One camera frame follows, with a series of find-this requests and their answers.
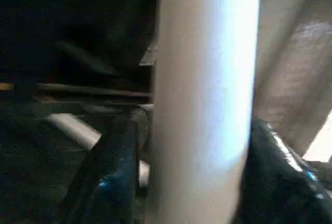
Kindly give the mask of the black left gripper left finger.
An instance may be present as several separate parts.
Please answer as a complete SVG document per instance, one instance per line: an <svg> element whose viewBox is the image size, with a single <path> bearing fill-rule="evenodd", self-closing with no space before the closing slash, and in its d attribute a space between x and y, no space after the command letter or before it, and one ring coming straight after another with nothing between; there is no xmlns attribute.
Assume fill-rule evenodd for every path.
<svg viewBox="0 0 332 224"><path fill-rule="evenodd" d="M139 129L112 122L87 153L61 203L62 223L144 223Z"/></svg>

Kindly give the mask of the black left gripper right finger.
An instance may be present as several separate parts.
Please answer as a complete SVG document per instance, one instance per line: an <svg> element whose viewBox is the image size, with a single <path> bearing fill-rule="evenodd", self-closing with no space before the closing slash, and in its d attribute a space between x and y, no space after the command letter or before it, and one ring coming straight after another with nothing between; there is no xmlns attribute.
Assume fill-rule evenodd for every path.
<svg viewBox="0 0 332 224"><path fill-rule="evenodd" d="M241 223L331 223L331 196L267 122L252 119L238 208Z"/></svg>

